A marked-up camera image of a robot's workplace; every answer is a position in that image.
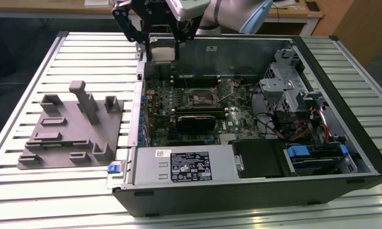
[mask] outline aluminum extrusion table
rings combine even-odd
[[[303,38],[382,152],[382,89],[346,48],[328,37]],[[323,205],[265,208],[160,218],[133,218],[106,188],[106,167],[18,170],[17,159],[38,119],[45,93],[62,100],[70,80],[94,99],[124,100],[116,159],[125,158],[136,78],[136,47],[122,33],[69,32],[57,37],[0,134],[0,228],[380,228],[382,184]],[[316,84],[305,74],[312,87]]]

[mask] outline cable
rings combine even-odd
[[[272,6],[275,7],[275,12],[277,13],[277,23],[280,21],[280,16],[279,16],[279,8],[275,6],[275,4],[272,3]]]
[[[267,135],[267,126],[268,126],[268,123],[271,122],[271,120],[269,121],[267,121],[267,123],[265,123],[265,126],[264,126],[264,136],[263,136],[263,138],[265,139],[265,135]]]
[[[328,143],[328,128],[325,127],[324,124],[319,124],[319,126],[324,129],[324,139],[325,142]]]

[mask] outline warning label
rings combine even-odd
[[[170,153],[172,182],[212,180],[208,152]]]

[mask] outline orange wire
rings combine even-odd
[[[324,138],[325,138],[325,142],[328,142],[328,128],[327,128],[327,126],[324,125],[324,124],[319,124],[321,127],[323,127],[323,129],[324,129]]]

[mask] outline black cable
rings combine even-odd
[[[272,6],[275,7],[275,12],[277,14],[277,23],[280,21],[280,16],[279,16],[279,8],[275,6],[275,4],[272,3]]]
[[[271,122],[271,120],[267,121],[265,126],[264,126],[264,136],[263,136],[264,139],[265,139],[265,135],[276,135],[276,134],[267,133],[267,126],[268,126],[268,123],[269,123],[269,122]]]

